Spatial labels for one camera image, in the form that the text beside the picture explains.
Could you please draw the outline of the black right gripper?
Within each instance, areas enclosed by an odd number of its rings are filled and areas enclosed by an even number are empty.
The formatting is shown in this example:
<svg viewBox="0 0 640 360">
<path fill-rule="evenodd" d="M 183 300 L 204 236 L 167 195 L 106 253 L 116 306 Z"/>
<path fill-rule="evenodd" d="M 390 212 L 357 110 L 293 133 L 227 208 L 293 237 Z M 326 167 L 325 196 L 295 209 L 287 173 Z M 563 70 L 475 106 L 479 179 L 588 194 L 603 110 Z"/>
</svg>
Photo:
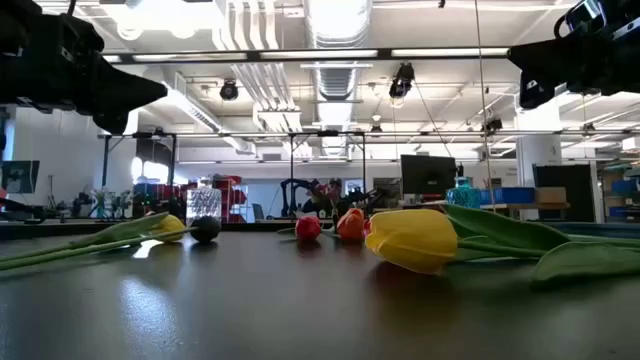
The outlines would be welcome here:
<svg viewBox="0 0 640 360">
<path fill-rule="evenodd" d="M 521 70 L 519 105 L 535 109 L 555 97 L 556 84 L 580 92 L 640 94 L 640 0 L 600 0 L 607 25 L 598 32 L 512 46 Z"/>
</svg>

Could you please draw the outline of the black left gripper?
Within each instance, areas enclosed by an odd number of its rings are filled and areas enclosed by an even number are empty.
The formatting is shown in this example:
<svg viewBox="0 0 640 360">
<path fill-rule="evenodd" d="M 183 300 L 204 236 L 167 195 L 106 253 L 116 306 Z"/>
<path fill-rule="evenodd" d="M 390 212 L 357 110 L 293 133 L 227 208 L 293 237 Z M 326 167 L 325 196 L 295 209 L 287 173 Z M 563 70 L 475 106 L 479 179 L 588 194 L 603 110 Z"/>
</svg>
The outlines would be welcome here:
<svg viewBox="0 0 640 360">
<path fill-rule="evenodd" d="M 165 85 L 113 67 L 95 28 L 68 13 L 45 14 L 33 0 L 0 0 L 0 105 L 93 114 L 123 134 L 129 111 L 168 94 Z M 98 68 L 98 110 L 92 85 Z"/>
</svg>

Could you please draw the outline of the yellow artificial tulip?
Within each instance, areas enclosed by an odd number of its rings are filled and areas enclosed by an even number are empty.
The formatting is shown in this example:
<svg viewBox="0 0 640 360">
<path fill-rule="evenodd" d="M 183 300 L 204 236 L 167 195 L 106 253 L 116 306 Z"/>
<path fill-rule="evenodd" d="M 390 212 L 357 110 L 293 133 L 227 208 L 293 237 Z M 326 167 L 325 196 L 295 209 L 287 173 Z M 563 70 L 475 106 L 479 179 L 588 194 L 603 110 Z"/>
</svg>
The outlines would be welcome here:
<svg viewBox="0 0 640 360">
<path fill-rule="evenodd" d="M 168 212 L 145 215 L 142 218 L 110 226 L 94 234 L 85 235 L 78 239 L 72 240 L 67 244 L 63 244 L 54 248 L 0 258 L 0 264 L 41 255 L 49 255 L 63 251 L 103 245 L 119 240 L 132 238 L 138 239 L 146 235 L 160 236 L 163 233 L 182 231 L 185 228 L 186 226 L 179 218 L 169 214 Z"/>
<path fill-rule="evenodd" d="M 535 260 L 537 286 L 573 279 L 640 275 L 640 241 L 568 235 L 535 222 L 446 205 L 373 215 L 365 238 L 379 258 L 421 274 L 449 264 L 502 258 Z"/>
</svg>

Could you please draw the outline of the black artificial tulip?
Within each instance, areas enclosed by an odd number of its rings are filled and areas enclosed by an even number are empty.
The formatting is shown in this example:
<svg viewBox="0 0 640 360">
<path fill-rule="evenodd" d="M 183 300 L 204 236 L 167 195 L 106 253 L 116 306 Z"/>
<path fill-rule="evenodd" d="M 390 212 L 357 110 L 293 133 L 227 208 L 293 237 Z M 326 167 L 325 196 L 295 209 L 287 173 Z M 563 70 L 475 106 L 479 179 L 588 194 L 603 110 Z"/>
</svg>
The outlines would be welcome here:
<svg viewBox="0 0 640 360">
<path fill-rule="evenodd" d="M 176 242 L 181 240 L 185 235 L 189 234 L 193 239 L 200 243 L 210 243 L 214 238 L 216 238 L 221 230 L 221 224 L 218 220 L 212 217 L 202 217 L 200 219 L 195 220 L 191 226 L 186 226 L 186 228 L 182 231 L 175 231 L 169 233 L 163 233 L 160 236 L 146 235 L 141 238 L 135 239 L 126 239 L 119 240 L 112 243 L 107 243 L 103 245 L 90 246 L 86 248 L 63 251 L 55 254 L 49 255 L 41 255 L 32 258 L 27 258 L 23 260 L 14 260 L 5 262 L 0 264 L 0 271 L 22 268 L 32 265 L 37 265 L 41 263 L 47 263 L 51 261 L 67 259 L 72 257 L 77 257 L 85 254 L 103 252 L 108 250 L 114 250 L 122 247 L 133 247 L 136 245 L 141 245 L 145 241 L 156 240 L 160 242 Z"/>
</svg>

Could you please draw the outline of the red tulips bunch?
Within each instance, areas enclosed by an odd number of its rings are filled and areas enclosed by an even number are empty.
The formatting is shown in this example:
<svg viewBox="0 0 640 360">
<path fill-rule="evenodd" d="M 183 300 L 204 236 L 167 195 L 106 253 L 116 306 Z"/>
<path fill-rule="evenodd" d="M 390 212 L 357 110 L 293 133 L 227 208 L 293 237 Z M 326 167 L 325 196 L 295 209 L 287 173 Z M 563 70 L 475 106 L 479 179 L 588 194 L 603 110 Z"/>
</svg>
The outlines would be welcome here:
<svg viewBox="0 0 640 360">
<path fill-rule="evenodd" d="M 315 241 L 322 231 L 322 223 L 316 216 L 305 215 L 296 220 L 293 228 L 278 230 L 277 234 L 291 235 L 298 242 L 308 242 Z"/>
</svg>

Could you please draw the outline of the orange artificial tulip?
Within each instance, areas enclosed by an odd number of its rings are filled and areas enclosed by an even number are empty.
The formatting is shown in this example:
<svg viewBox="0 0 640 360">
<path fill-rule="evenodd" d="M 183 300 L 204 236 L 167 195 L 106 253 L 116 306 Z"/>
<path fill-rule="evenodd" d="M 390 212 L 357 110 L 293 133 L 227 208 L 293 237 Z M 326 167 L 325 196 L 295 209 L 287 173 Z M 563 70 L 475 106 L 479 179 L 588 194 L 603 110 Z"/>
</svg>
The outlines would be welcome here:
<svg viewBox="0 0 640 360">
<path fill-rule="evenodd" d="M 337 223 L 337 234 L 342 241 L 361 241 L 364 239 L 365 217 L 359 208 L 350 208 Z"/>
</svg>

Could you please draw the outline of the blue glass vase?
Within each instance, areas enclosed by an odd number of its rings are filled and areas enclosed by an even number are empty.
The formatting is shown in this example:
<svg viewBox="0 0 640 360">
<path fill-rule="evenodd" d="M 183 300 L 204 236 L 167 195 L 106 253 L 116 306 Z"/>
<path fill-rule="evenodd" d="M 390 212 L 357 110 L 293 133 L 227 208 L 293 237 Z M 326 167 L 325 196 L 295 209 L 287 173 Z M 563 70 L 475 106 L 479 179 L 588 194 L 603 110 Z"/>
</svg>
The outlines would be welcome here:
<svg viewBox="0 0 640 360">
<path fill-rule="evenodd" d="M 448 204 L 458 205 L 467 208 L 481 207 L 481 190 L 474 188 L 470 177 L 456 177 L 455 186 L 446 192 Z"/>
</svg>

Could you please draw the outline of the black cabinet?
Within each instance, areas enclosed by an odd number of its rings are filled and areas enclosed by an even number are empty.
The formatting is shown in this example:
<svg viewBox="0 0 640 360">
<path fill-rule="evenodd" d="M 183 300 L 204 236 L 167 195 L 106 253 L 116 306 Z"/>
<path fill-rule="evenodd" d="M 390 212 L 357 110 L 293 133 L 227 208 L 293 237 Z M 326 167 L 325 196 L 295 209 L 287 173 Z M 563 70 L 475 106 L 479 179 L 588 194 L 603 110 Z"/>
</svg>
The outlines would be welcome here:
<svg viewBox="0 0 640 360">
<path fill-rule="evenodd" d="M 533 174 L 539 203 L 568 205 L 562 210 L 540 210 L 541 219 L 587 223 L 595 221 L 589 165 L 534 166 Z"/>
</svg>

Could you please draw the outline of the cardboard box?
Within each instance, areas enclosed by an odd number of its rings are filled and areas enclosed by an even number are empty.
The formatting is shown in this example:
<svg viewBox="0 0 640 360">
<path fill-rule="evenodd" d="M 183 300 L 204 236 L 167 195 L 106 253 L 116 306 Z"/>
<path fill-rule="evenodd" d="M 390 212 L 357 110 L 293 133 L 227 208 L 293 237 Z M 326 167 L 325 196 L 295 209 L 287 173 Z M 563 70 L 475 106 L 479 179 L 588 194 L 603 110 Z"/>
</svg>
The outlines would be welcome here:
<svg viewBox="0 0 640 360">
<path fill-rule="evenodd" d="M 564 187 L 537 187 L 535 201 L 538 204 L 565 204 L 567 202 Z"/>
</svg>

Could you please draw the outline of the small dark monitor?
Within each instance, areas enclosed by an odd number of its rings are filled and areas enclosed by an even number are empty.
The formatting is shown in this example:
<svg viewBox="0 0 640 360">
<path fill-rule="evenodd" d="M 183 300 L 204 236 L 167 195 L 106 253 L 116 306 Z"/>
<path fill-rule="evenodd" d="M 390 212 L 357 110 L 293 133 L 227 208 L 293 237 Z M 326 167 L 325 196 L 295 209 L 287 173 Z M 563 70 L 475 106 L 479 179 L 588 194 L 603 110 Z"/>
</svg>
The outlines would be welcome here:
<svg viewBox="0 0 640 360">
<path fill-rule="evenodd" d="M 4 161 L 0 164 L 0 186 L 9 194 L 35 192 L 40 162 Z"/>
</svg>

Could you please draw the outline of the blue storage bin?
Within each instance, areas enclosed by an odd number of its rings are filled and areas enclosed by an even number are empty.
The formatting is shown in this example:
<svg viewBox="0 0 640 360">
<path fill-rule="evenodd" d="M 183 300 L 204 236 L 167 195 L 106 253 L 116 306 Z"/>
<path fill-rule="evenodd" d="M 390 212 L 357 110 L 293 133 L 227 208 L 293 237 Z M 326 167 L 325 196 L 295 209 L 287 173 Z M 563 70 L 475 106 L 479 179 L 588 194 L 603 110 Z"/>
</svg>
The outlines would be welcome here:
<svg viewBox="0 0 640 360">
<path fill-rule="evenodd" d="M 536 190 L 530 187 L 503 187 L 494 188 L 493 194 L 489 189 L 480 192 L 481 205 L 498 204 L 529 204 L 536 200 Z"/>
</svg>

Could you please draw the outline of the black computer monitor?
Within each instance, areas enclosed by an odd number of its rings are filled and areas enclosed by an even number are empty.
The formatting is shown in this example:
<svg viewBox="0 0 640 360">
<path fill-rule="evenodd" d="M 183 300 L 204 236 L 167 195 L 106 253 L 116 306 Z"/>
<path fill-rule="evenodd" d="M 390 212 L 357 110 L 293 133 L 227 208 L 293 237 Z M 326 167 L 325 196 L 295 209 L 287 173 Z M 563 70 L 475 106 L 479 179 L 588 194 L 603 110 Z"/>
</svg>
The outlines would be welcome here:
<svg viewBox="0 0 640 360">
<path fill-rule="evenodd" d="M 444 196 L 455 187 L 457 167 L 452 157 L 402 155 L 400 163 L 404 194 Z"/>
</svg>

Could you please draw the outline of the black background station frame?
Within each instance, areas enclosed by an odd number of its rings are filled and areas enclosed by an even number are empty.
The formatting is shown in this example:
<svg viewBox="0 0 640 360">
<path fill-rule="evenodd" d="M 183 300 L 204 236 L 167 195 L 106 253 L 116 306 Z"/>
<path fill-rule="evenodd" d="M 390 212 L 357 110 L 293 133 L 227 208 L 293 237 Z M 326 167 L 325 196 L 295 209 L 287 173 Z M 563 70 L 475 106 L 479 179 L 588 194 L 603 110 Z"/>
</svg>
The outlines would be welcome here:
<svg viewBox="0 0 640 360">
<path fill-rule="evenodd" d="M 297 158 L 295 152 L 311 138 L 329 137 L 326 131 L 302 133 L 221 132 L 166 133 L 176 147 L 171 166 L 179 175 L 236 175 L 244 179 L 356 178 L 364 191 L 373 188 L 365 155 L 351 158 Z"/>
</svg>

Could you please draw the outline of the black frame bar with lights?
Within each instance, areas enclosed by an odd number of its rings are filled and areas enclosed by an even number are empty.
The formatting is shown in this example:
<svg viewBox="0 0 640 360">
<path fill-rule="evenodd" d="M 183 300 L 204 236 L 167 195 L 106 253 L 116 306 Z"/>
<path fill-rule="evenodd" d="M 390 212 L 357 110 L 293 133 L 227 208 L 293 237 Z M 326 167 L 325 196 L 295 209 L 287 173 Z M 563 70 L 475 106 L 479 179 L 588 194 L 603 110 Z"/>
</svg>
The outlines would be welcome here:
<svg viewBox="0 0 640 360">
<path fill-rule="evenodd" d="M 405 61 L 505 59 L 508 47 L 333 48 L 180 52 L 110 52 L 111 64 L 233 64 L 324 61 Z"/>
</svg>

